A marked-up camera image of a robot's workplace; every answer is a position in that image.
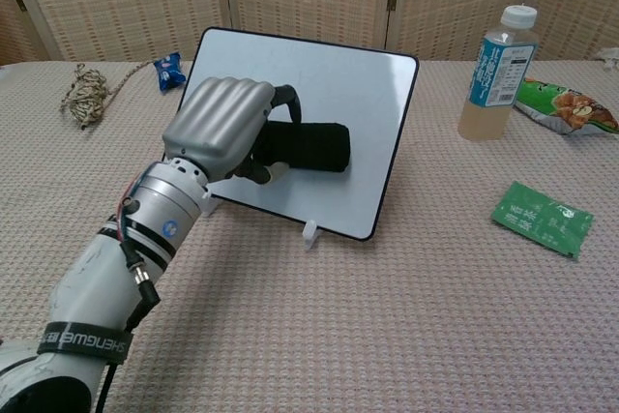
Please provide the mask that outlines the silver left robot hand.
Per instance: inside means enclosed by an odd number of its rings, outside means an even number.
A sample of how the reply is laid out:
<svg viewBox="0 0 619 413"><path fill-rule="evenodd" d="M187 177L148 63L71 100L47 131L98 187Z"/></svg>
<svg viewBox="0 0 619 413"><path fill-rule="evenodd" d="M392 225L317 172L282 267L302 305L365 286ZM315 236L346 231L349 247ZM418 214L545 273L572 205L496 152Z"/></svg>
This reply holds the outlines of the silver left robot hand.
<svg viewBox="0 0 619 413"><path fill-rule="evenodd" d="M233 176L269 184L288 169L286 162L258 162L256 139L273 108L285 105L291 122L302 122L294 87L249 78L209 77L200 83L162 135L165 156L196 165L210 183Z"/></svg>

